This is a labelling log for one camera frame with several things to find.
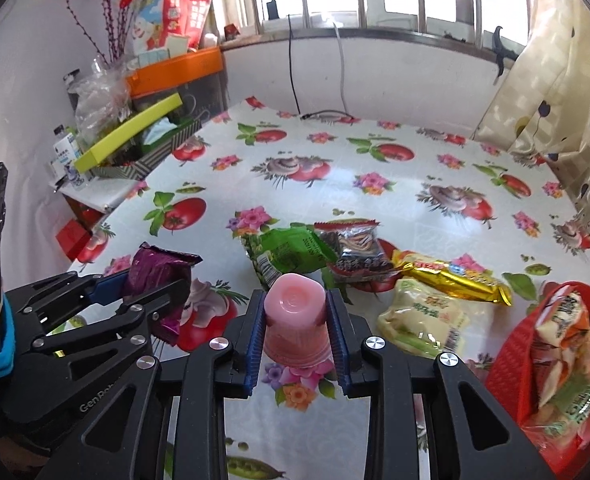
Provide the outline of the purple snack packet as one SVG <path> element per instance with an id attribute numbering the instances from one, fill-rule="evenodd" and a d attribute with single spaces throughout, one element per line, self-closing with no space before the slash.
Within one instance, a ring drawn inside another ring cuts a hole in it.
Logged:
<path id="1" fill-rule="evenodd" d="M 171 347 L 178 343 L 182 310 L 192 284 L 192 270 L 202 261 L 203 258 L 196 254 L 174 252 L 147 243 L 140 245 L 132 259 L 124 284 L 124 299 L 141 296 L 175 281 L 188 285 L 188 290 L 173 299 L 169 311 L 159 315 L 152 326 L 153 335 Z"/>

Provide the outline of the pale yellow-green food pouch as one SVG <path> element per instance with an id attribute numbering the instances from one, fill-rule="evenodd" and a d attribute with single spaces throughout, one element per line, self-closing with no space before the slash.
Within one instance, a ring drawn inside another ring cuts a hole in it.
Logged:
<path id="1" fill-rule="evenodd" d="M 389 308 L 376 320 L 379 333 L 415 356 L 435 358 L 441 352 L 460 353 L 463 330 L 470 324 L 469 303 L 429 287 L 414 278 L 395 285 Z"/>

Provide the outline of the pink jelly cup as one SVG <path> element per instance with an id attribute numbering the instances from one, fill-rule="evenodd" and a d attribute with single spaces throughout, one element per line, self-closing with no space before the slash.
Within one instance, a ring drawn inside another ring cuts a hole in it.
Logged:
<path id="1" fill-rule="evenodd" d="M 327 295 L 317 281 L 295 273 L 280 276 L 267 292 L 263 310 L 263 350 L 270 359 L 288 367 L 312 368 L 331 356 Z"/>

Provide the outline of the green snack packet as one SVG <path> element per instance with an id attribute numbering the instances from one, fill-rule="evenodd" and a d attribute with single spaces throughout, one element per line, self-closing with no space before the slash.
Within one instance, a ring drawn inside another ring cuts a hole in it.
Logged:
<path id="1" fill-rule="evenodd" d="M 271 229 L 241 238 L 258 281 L 264 290 L 284 274 L 309 274 L 335 263 L 335 250 L 311 226 Z"/>

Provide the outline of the clear green-label snack bag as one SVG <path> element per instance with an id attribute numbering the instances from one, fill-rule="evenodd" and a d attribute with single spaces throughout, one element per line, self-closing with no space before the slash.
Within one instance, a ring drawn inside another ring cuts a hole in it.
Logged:
<path id="1" fill-rule="evenodd" d="M 589 416 L 590 368 L 582 366 L 525 422 L 523 431 L 540 453 L 562 455 Z"/>

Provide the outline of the red plastic basket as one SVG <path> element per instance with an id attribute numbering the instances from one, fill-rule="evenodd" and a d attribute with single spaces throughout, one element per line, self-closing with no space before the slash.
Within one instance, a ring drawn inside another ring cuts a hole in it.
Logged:
<path id="1" fill-rule="evenodd" d="M 566 282 L 549 290 L 530 314 L 516 327 L 500 349 L 486 386 L 523 430 L 525 422 L 538 410 L 537 389 L 530 359 L 535 324 L 546 303 L 563 286 L 574 286 L 582 295 L 590 322 L 590 286 L 580 282 Z M 590 333 L 577 351 L 573 370 L 590 368 Z M 580 432 L 562 455 L 542 454 L 547 464 L 560 479 L 571 479 L 580 472 L 590 456 L 590 416 Z"/>

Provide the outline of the white orange chip bag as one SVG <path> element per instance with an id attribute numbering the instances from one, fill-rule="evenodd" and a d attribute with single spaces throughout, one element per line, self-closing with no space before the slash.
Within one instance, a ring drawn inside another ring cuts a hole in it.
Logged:
<path id="1" fill-rule="evenodd" d="M 563 286 L 546 303 L 535 324 L 530 359 L 542 408 L 570 376 L 577 351 L 590 333 L 589 313 L 574 286 Z"/>

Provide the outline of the floral fruit tablecloth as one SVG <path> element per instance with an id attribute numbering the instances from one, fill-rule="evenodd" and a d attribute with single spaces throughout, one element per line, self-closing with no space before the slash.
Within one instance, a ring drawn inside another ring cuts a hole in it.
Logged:
<path id="1" fill-rule="evenodd" d="M 513 304 L 484 306 L 461 358 L 485 376 L 511 330 L 555 284 L 590 285 L 590 233 L 542 160 L 455 133 L 343 117 L 301 119 L 255 99 L 176 148 L 97 229 L 72 267 L 113 274 L 142 243 L 199 255 L 181 322 L 154 344 L 170 360 L 245 312 L 266 257 L 247 237 L 294 224 L 376 222 L 387 252 L 417 252 L 506 283 Z"/>

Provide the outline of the crumpled clear plastic bag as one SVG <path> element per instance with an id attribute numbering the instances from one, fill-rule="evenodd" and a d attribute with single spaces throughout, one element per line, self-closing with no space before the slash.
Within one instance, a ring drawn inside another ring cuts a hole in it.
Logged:
<path id="1" fill-rule="evenodd" d="M 99 56 L 88 76 L 71 87 L 77 96 L 74 109 L 77 139 L 82 151 L 115 130 L 131 114 L 130 89 L 120 66 L 109 67 Z"/>

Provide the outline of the yellow-green flat box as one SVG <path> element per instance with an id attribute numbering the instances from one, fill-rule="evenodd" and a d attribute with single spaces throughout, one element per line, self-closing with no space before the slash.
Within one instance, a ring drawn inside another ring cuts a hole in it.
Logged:
<path id="1" fill-rule="evenodd" d="M 79 172 L 88 172 L 97 167 L 138 133 L 150 127 L 154 122 L 157 122 L 161 117 L 166 116 L 182 104 L 180 94 L 175 92 L 171 96 L 167 96 L 167 98 L 147 107 L 146 110 L 133 115 L 107 136 L 104 136 L 103 139 L 98 140 L 91 148 L 84 151 L 74 161 L 74 166 Z"/>

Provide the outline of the dark plum candy packet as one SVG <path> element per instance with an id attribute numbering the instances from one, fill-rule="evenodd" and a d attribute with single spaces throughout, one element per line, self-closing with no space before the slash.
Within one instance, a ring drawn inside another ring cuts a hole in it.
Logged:
<path id="1" fill-rule="evenodd" d="M 394 274 L 394 263 L 377 237 L 379 222 L 368 219 L 316 222 L 320 240 L 335 253 L 327 266 L 344 283 L 386 280 Z"/>

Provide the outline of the orange plastic tray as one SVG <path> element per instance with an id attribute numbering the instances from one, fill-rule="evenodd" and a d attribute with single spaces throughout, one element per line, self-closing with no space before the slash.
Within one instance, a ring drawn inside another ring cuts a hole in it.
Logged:
<path id="1" fill-rule="evenodd" d="M 222 70 L 221 49 L 211 47 L 138 68 L 127 77 L 127 83 L 130 96 L 136 99 L 219 74 Z"/>

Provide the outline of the black striped storage box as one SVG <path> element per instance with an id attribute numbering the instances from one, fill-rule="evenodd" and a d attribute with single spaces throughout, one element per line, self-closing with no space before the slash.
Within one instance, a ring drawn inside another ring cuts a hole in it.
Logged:
<path id="1" fill-rule="evenodd" d="M 172 151 L 225 110 L 220 73 L 136 98 L 134 109 L 138 112 L 146 110 L 173 93 L 179 94 L 182 104 L 155 119 L 152 125 L 110 155 L 106 162 L 92 168 L 90 174 L 93 177 L 143 180 Z"/>

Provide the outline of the purple dried flower branches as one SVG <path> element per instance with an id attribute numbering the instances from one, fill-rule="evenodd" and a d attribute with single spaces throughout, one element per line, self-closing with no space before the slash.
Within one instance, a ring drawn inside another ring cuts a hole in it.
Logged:
<path id="1" fill-rule="evenodd" d="M 71 6 L 70 0 L 64 0 L 66 9 L 74 24 L 81 30 L 84 38 L 90 41 L 95 53 L 104 64 L 114 65 L 124 56 L 126 50 L 127 31 L 132 22 L 134 11 L 132 3 L 127 3 L 124 8 L 120 6 L 121 0 L 101 0 L 102 16 L 104 18 L 104 32 L 106 32 L 107 52 L 104 53 L 98 43 L 86 30 L 80 18 Z"/>

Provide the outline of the red gift bag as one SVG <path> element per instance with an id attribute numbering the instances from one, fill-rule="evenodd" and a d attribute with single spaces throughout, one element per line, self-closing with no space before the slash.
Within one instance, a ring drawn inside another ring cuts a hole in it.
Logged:
<path id="1" fill-rule="evenodd" d="M 189 50 L 201 42 L 211 0 L 120 0 L 127 12 L 128 51 L 134 55 L 182 40 Z"/>

